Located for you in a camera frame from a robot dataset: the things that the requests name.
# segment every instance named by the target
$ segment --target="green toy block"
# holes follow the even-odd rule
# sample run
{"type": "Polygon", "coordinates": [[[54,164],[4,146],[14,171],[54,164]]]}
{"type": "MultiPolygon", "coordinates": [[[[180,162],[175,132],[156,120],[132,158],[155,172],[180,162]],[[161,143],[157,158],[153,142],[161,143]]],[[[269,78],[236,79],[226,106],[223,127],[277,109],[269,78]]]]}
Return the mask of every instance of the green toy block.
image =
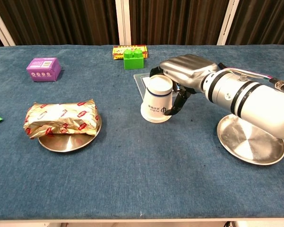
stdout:
{"type": "Polygon", "coordinates": [[[144,58],[142,50],[136,49],[134,52],[126,50],[123,52],[125,70],[135,70],[144,68],[144,58]]]}

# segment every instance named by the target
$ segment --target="stainless steel plate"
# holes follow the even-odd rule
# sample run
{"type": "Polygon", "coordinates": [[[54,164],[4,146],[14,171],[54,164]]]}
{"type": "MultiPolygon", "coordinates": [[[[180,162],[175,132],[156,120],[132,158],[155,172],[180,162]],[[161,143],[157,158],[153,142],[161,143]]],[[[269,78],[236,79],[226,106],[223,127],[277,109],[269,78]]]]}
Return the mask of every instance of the stainless steel plate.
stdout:
{"type": "Polygon", "coordinates": [[[98,135],[102,126],[101,117],[99,118],[99,128],[95,136],[88,134],[53,134],[42,136],[39,143],[48,150],[55,152],[69,152],[88,145],[98,135]]]}
{"type": "Polygon", "coordinates": [[[233,114],[220,120],[217,134],[221,144],[243,161],[271,165],[284,157],[284,140],[233,114]]]}

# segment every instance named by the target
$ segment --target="foil-wrapped package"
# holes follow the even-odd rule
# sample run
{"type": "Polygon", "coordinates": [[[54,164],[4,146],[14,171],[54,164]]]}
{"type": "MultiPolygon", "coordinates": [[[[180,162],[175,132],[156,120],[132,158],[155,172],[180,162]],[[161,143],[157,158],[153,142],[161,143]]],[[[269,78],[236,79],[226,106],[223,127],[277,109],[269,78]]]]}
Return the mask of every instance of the foil-wrapped package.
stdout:
{"type": "Polygon", "coordinates": [[[55,133],[96,135],[99,114],[94,100],[67,104],[38,104],[28,110],[24,130],[31,138],[55,133]]]}

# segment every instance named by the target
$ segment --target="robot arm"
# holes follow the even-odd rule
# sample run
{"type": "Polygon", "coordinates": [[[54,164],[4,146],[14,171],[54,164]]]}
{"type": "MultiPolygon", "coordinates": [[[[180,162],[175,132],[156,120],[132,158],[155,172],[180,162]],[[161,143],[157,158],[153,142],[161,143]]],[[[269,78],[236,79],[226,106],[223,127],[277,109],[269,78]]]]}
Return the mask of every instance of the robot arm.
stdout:
{"type": "Polygon", "coordinates": [[[210,102],[284,139],[284,81],[233,68],[218,71],[215,63],[195,55],[163,61],[150,76],[159,73],[180,85],[173,107],[165,115],[178,113],[191,94],[205,93],[210,102]],[[279,91],[252,81],[250,77],[267,79],[279,91]]]}

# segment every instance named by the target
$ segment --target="white cup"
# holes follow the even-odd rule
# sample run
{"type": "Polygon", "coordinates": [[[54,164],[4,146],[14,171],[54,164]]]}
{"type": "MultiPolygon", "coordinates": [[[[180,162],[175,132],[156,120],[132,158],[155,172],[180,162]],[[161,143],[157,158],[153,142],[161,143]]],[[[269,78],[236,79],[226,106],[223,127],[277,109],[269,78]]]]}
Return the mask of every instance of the white cup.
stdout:
{"type": "Polygon", "coordinates": [[[172,80],[164,75],[154,75],[149,80],[141,104],[142,117],[152,123],[167,121],[171,116],[164,112],[172,107],[172,80]]]}

